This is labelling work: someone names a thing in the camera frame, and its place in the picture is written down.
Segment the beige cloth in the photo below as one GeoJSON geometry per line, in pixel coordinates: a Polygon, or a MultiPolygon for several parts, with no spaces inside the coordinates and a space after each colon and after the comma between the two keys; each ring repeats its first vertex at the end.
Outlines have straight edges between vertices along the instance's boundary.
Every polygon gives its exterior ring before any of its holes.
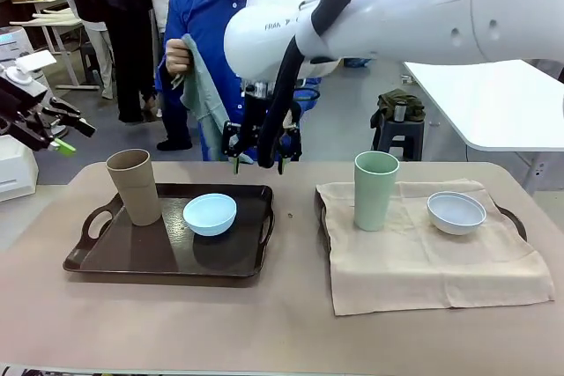
{"type": "Polygon", "coordinates": [[[545,261],[478,182],[397,183],[381,232],[354,225],[353,184],[321,185],[317,191],[327,208],[336,315],[554,300],[545,261]],[[427,198],[439,191],[480,201],[486,222],[463,237],[439,231],[427,215],[427,198]]]}

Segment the stool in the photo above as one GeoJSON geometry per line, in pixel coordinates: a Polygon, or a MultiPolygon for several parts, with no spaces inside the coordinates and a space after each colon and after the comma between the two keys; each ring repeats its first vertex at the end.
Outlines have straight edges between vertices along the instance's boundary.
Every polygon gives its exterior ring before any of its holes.
{"type": "Polygon", "coordinates": [[[404,160],[421,161],[425,121],[386,121],[382,113],[378,111],[370,119],[370,128],[376,128],[372,150],[389,153],[392,147],[401,147],[404,149],[404,160]],[[403,136],[404,140],[394,141],[397,136],[403,136]]]}
{"type": "Polygon", "coordinates": [[[80,46],[80,58],[82,59],[82,67],[85,70],[86,82],[92,85],[98,84],[94,78],[93,72],[95,70],[100,72],[100,66],[96,58],[96,51],[90,41],[80,46]]]}

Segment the white bowl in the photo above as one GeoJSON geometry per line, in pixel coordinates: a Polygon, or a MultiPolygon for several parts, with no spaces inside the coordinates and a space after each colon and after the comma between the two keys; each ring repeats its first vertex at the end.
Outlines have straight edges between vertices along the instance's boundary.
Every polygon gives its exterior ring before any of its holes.
{"type": "Polygon", "coordinates": [[[431,222],[451,235],[467,235],[486,220],[486,209],[472,197],[460,193],[436,193],[427,200],[431,222]]]}
{"type": "Polygon", "coordinates": [[[237,215],[237,203],[223,194],[201,195],[184,208],[188,227],[204,237],[215,237],[227,231],[237,215]]]}

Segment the hand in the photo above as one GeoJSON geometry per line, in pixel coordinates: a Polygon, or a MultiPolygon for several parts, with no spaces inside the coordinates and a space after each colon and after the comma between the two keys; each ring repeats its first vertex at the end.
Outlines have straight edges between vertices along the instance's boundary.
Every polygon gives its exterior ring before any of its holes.
{"type": "Polygon", "coordinates": [[[190,51],[184,41],[172,39],[167,41],[167,71],[172,77],[186,73],[192,66],[190,51]]]}

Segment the white table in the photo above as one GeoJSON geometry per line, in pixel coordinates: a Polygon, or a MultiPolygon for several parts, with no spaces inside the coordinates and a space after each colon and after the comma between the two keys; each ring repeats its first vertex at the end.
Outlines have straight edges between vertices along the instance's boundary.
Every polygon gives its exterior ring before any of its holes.
{"type": "Polygon", "coordinates": [[[471,148],[534,152],[523,187],[536,191],[548,153],[564,151],[563,84],[523,61],[405,66],[471,148]]]}
{"type": "Polygon", "coordinates": [[[34,14],[31,21],[12,21],[10,25],[12,26],[40,26],[43,29],[48,27],[53,30],[53,35],[55,36],[56,44],[59,47],[59,53],[63,58],[64,66],[69,73],[71,85],[58,85],[56,88],[58,90],[99,90],[97,85],[81,85],[78,82],[77,74],[72,68],[71,62],[71,52],[69,52],[61,39],[61,34],[67,33],[76,28],[82,26],[82,21],[76,18],[70,9],[64,11],[45,11],[45,14],[34,14]]]}
{"type": "MultiPolygon", "coordinates": [[[[36,13],[41,13],[41,11],[45,11],[48,8],[53,8],[55,6],[60,6],[62,4],[66,4],[67,1],[66,0],[26,0],[25,2],[12,2],[12,3],[13,4],[31,4],[35,8],[36,13]]],[[[51,54],[53,54],[53,55],[58,54],[59,52],[57,52],[55,50],[55,47],[53,46],[53,41],[51,41],[51,37],[49,36],[48,29],[45,26],[43,26],[41,28],[41,30],[43,31],[43,35],[45,35],[45,40],[47,41],[47,45],[49,47],[49,52],[51,52],[51,54]]]]}

